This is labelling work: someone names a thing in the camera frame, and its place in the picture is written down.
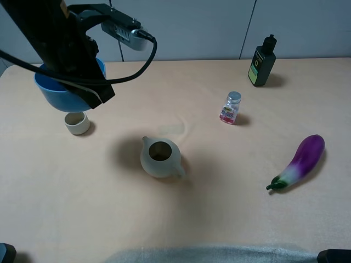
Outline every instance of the small white cup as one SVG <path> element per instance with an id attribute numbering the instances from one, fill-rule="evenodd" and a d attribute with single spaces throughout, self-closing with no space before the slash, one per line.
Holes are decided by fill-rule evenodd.
<path id="1" fill-rule="evenodd" d="M 68 113 L 65 117 L 65 124 L 74 135 L 83 134 L 90 127 L 90 121 L 84 112 Z"/>

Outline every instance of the eggplant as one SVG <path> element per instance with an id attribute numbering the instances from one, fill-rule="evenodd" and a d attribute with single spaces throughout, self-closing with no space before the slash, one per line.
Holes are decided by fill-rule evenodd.
<path id="1" fill-rule="evenodd" d="M 304 139 L 298 147 L 294 158 L 284 171 L 273 178 L 267 190 L 281 190 L 305 178 L 317 165 L 325 147 L 322 136 L 315 134 Z"/>

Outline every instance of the green label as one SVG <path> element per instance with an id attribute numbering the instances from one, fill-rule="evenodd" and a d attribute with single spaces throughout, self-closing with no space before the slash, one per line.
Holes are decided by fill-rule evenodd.
<path id="1" fill-rule="evenodd" d="M 248 71 L 248 77 L 250 78 L 250 80 L 251 80 L 251 82 L 252 82 L 253 84 L 255 84 L 255 83 L 256 83 L 256 80 L 257 80 L 257 74 L 254 73 L 254 70 L 256 70 L 256 69 L 255 69 L 254 66 L 251 64 L 251 67 L 250 67 L 250 69 L 249 69 L 249 71 Z"/>
<path id="2" fill-rule="evenodd" d="M 259 52 L 257 52 L 256 50 L 252 59 L 251 67 L 248 71 L 248 77 L 250 78 L 253 84 L 256 83 L 257 75 L 258 75 L 259 69 L 262 66 L 262 62 L 263 62 L 263 59 L 260 56 Z"/>

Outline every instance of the blue bowl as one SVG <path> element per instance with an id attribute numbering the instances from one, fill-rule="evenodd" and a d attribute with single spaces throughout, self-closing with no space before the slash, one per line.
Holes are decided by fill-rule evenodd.
<path id="1" fill-rule="evenodd" d="M 97 62 L 106 78 L 105 64 L 99 59 L 97 59 Z M 40 68 L 47 69 L 45 64 L 41 65 Z M 91 109 L 81 97 L 69 92 L 62 84 L 50 77 L 35 73 L 34 81 L 51 106 L 57 108 L 59 111 L 83 112 Z"/>

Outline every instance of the small glass jar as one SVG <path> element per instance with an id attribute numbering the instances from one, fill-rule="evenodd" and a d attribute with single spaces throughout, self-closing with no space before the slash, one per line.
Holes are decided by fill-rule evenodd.
<path id="1" fill-rule="evenodd" d="M 230 92 L 219 118 L 225 123 L 234 124 L 236 115 L 239 112 L 240 101 L 241 94 L 239 92 Z"/>

